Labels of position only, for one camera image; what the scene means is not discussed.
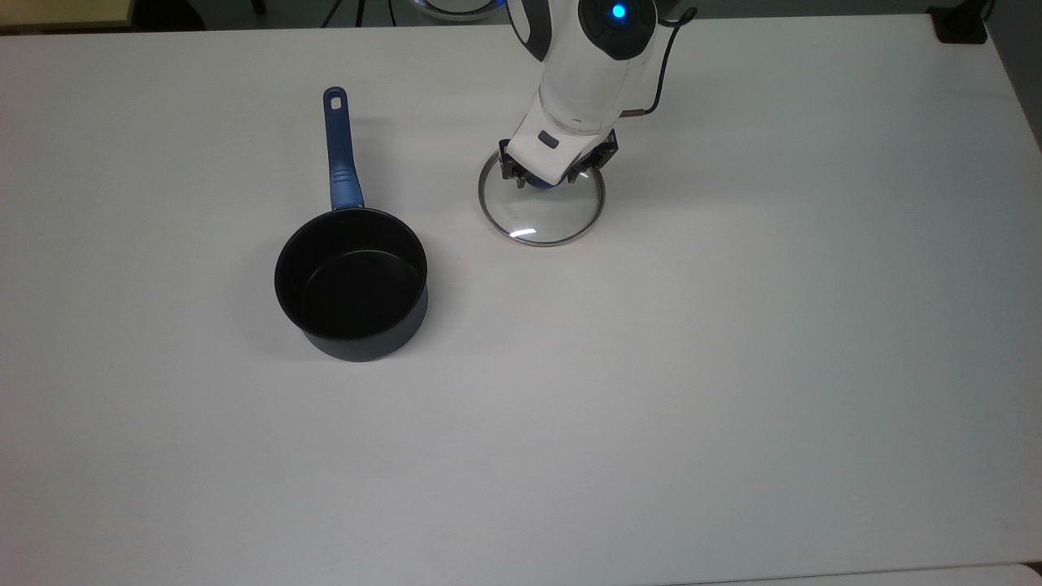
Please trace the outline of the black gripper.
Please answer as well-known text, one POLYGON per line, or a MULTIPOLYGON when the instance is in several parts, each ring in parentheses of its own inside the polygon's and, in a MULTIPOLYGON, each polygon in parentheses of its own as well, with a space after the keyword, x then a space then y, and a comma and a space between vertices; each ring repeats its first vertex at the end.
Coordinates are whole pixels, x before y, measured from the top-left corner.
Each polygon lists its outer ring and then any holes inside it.
MULTIPOLYGON (((498 160, 500 163, 500 173, 506 181, 513 181, 518 189, 523 189, 529 181, 545 181, 543 177, 532 173, 506 152, 508 138, 503 138, 499 142, 498 160)), ((581 178, 588 178, 588 173, 599 171, 614 157, 619 150, 615 131, 612 129, 604 138, 604 141, 595 146, 587 155, 578 157, 576 162, 563 171, 557 181, 568 181, 574 184, 581 178)))

